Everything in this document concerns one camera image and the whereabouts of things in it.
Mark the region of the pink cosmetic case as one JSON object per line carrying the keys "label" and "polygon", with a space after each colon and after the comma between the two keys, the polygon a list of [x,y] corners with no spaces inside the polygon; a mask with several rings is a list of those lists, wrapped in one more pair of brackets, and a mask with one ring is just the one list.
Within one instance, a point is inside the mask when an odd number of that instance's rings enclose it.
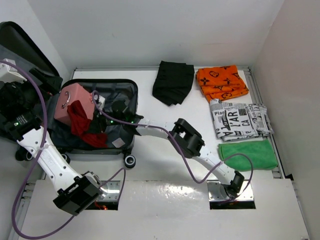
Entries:
{"label": "pink cosmetic case", "polygon": [[85,90],[79,83],[70,84],[61,90],[54,112],[54,119],[67,126],[71,126],[67,110],[76,101],[80,102],[87,118],[92,120],[95,111],[92,93]]}

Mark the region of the black white kids suitcase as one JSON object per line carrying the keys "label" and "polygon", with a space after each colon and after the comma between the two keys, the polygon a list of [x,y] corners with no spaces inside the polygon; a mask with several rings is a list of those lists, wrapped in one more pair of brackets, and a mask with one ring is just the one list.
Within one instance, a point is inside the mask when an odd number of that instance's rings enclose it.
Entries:
{"label": "black white kids suitcase", "polygon": [[137,116],[138,86],[130,79],[63,79],[15,22],[0,24],[0,135],[21,140],[43,124],[63,157],[69,153],[122,154],[136,165],[134,135],[122,122]]}

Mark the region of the red garment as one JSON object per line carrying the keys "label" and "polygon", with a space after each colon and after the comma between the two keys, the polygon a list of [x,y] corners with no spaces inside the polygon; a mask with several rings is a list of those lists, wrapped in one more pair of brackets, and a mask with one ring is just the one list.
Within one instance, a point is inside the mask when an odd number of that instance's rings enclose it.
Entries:
{"label": "red garment", "polygon": [[86,115],[86,112],[79,100],[74,101],[67,107],[67,113],[71,121],[71,133],[78,136],[86,144],[95,148],[107,148],[107,135],[100,131],[89,132],[92,120]]}

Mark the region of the black garment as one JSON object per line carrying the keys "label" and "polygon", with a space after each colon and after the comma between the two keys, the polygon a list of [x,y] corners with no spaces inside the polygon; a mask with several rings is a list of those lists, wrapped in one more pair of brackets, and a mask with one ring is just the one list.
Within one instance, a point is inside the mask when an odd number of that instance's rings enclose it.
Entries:
{"label": "black garment", "polygon": [[181,105],[192,89],[194,77],[192,64],[161,61],[152,95],[167,106]]}

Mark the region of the orange patterned towel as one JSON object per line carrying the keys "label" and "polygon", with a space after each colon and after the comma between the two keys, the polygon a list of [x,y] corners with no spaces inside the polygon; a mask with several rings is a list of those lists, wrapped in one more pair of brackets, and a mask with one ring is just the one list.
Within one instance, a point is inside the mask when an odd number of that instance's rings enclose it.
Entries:
{"label": "orange patterned towel", "polygon": [[214,99],[225,101],[249,93],[236,65],[200,68],[196,80],[208,102]]}

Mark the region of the newspaper print cloth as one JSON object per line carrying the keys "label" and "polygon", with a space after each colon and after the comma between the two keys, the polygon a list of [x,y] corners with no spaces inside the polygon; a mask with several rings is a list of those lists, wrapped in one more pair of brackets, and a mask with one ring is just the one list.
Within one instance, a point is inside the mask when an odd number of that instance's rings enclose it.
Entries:
{"label": "newspaper print cloth", "polygon": [[234,142],[267,137],[274,133],[263,104],[210,101],[213,126],[218,139]]}

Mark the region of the green microfiber cloth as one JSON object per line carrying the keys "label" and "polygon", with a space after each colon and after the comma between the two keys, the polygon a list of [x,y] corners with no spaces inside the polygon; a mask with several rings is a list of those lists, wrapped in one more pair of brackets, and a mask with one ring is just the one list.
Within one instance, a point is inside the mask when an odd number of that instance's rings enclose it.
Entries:
{"label": "green microfiber cloth", "polygon": [[218,154],[227,166],[239,172],[272,170],[278,166],[268,139],[219,144]]}

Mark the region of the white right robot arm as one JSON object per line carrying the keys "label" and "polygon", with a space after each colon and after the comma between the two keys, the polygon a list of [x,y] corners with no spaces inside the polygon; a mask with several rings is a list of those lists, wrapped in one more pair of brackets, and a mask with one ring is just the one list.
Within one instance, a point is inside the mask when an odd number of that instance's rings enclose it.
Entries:
{"label": "white right robot arm", "polygon": [[[107,119],[119,123],[131,134],[168,140],[178,154],[181,155],[187,171],[195,183],[202,184],[208,179],[209,175],[213,174],[220,182],[224,193],[229,199],[238,197],[245,180],[244,176],[237,170],[232,170],[216,157],[205,146],[202,135],[185,119],[179,118],[175,122],[157,122],[147,118],[136,117],[135,120],[124,121],[108,115],[98,107],[95,99],[92,101],[99,113]],[[187,159],[195,160],[208,169],[208,173],[202,180],[196,179]]]}

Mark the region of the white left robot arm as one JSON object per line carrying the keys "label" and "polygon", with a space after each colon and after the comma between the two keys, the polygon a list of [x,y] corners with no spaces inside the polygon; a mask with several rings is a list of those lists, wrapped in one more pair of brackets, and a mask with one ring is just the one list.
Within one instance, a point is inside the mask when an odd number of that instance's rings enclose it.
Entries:
{"label": "white left robot arm", "polygon": [[0,132],[45,171],[57,194],[54,204],[77,216],[97,200],[102,189],[92,173],[76,172],[54,145],[45,94],[26,72],[5,60],[0,62]]}

